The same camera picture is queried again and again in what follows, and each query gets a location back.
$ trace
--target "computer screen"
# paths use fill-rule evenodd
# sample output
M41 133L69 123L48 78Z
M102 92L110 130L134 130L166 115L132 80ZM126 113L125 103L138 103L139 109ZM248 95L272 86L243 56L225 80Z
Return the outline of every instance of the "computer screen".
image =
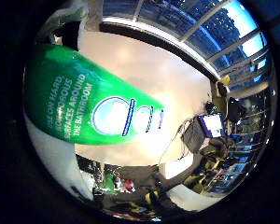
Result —
M222 124L222 113L198 116L198 120L203 126L206 137L224 136L224 128Z

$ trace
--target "glass panel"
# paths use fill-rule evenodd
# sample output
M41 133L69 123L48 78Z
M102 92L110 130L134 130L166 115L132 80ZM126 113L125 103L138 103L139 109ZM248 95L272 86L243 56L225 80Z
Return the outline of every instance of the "glass panel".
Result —
M228 169L228 172L241 173L244 170L245 166L245 163L236 163Z
M185 42L189 46L193 46L204 58L208 58L214 52L220 50L220 46L216 40L204 29L196 30ZM223 58L222 63L227 63L227 59Z
M256 77L248 78L248 79L244 80L243 82L240 82L240 83L237 83L234 85L230 85L230 91L236 91L236 90L258 85L258 84L260 84L260 82L267 80L269 76L270 76L270 73L265 72Z
M261 91L258 94L240 99L240 103L247 109L246 115L250 116L253 114L257 114L258 112L264 111L266 108L269 108L270 100L268 96L270 96L269 88L265 91Z
M138 20L179 38L196 20L185 12L178 2L182 1L145 1Z
M262 140L263 132L242 135L243 140L237 146L254 145Z
M271 107L271 92L270 88L267 88L263 92L263 103L265 108L270 108Z
M215 60L213 65L217 68L217 70L223 70L228 66L233 64L239 63L240 61L244 60L252 56L253 54L259 52L264 47L261 39L261 33L254 36L252 39L247 40L244 42L242 46L239 46L237 49L230 51L229 53L223 55L221 58ZM219 63L223 57L227 57L230 64L222 64Z
M256 151L230 151L228 157L236 158L237 163L246 163L254 160Z
M195 8L196 6L190 13L194 18L196 18ZM196 46L198 49L200 49L203 44L207 45L204 47L204 49L207 49L207 51L204 52L204 55L206 57L210 57L229 45L237 42L241 37L247 35L256 28L257 25L247 10L245 10L245 8L238 1L232 1L215 13L209 20L207 20L200 28L200 30L203 32L199 33L199 31L196 31L196 34L194 33L193 36L189 37L188 42ZM205 38L210 40L206 41L205 43L197 43L197 36L200 39L204 39L200 35L205 35ZM233 57L231 57L231 59L234 61L234 58L241 56L241 52L235 52L231 56ZM222 68L230 65L230 63L226 63L224 61L224 58L218 59L214 63L214 66L216 68Z
M231 147L230 151L236 151L236 152L247 152L251 150L258 150L260 149L261 144L256 144L254 146L248 145L248 146L236 146L236 147Z
M221 180L213 181L208 192L225 193L230 191L244 177L239 174L224 175Z
M138 2L138 0L104 0L103 16L132 19Z

